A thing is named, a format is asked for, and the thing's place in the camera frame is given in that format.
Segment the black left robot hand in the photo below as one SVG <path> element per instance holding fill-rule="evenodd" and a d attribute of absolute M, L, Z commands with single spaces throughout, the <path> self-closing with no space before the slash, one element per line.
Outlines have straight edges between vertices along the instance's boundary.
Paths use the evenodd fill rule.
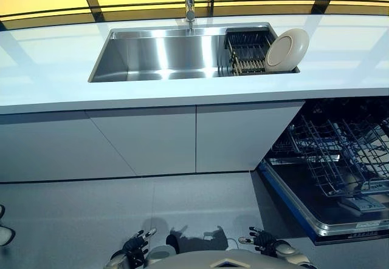
<path fill-rule="evenodd" d="M 127 257 L 130 268 L 138 268 L 145 264 L 145 255 L 148 252 L 148 249 L 145 249 L 145 247 L 156 232 L 155 228 L 149 231 L 140 230 L 125 242 L 122 250 Z"/>

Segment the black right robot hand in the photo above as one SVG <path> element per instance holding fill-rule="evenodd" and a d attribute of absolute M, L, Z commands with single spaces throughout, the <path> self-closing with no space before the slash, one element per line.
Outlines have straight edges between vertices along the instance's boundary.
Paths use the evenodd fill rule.
<path fill-rule="evenodd" d="M 274 235 L 255 226 L 249 227 L 249 237 L 239 237 L 238 242 L 244 245 L 253 245 L 256 251 L 266 256 L 275 256 L 274 243 L 277 241 Z"/>

